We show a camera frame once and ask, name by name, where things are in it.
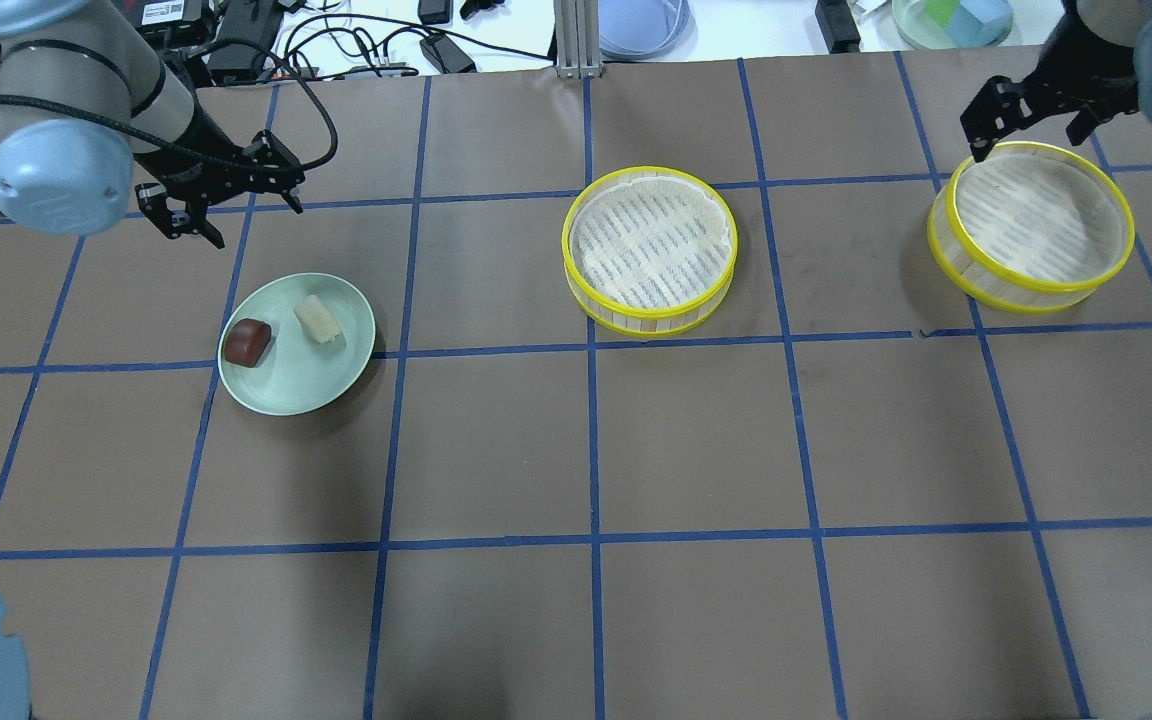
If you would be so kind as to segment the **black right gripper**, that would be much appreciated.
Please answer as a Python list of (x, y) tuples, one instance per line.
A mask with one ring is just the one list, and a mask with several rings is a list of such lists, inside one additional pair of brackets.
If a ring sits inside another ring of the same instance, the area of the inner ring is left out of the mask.
[(960, 115), (960, 126), (973, 161), (980, 162), (1011, 131), (1029, 129), (1049, 118), (1070, 115), (1066, 136), (1071, 146), (1078, 147), (1111, 120), (1135, 114), (1134, 78), (1093, 78), (1087, 86), (1068, 88), (1033, 71), (1023, 79), (988, 78)]

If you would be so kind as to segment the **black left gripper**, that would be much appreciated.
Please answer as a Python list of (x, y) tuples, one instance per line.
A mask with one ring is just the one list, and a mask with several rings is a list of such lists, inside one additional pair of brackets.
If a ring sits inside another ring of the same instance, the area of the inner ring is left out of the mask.
[[(303, 214), (300, 185), (305, 173), (291, 149), (262, 129), (247, 146), (233, 145), (206, 132), (200, 147), (157, 149), (136, 156), (156, 182), (136, 185), (136, 202), (145, 215), (157, 214), (164, 237), (197, 236), (225, 249), (223, 233), (207, 219), (207, 209), (242, 194), (276, 195), (293, 213)], [(166, 209), (166, 200), (182, 200), (184, 209)]]

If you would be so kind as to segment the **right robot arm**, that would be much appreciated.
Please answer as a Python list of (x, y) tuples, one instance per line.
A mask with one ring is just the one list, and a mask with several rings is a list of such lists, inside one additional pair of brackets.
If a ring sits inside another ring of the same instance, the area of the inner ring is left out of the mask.
[(1152, 124), (1152, 1), (1064, 1), (1034, 69), (990, 77), (960, 124), (973, 161), (984, 161), (1048, 118), (1069, 115), (1064, 135), (1079, 146), (1112, 119), (1138, 113)]

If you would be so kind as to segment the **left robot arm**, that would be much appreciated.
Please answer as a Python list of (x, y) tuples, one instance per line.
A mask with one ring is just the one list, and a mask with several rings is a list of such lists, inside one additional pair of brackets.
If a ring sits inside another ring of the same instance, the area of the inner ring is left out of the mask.
[(232, 141), (109, 1), (0, 1), (0, 219), (109, 232), (129, 205), (223, 249), (210, 209), (247, 194), (302, 213), (308, 164), (262, 129)]

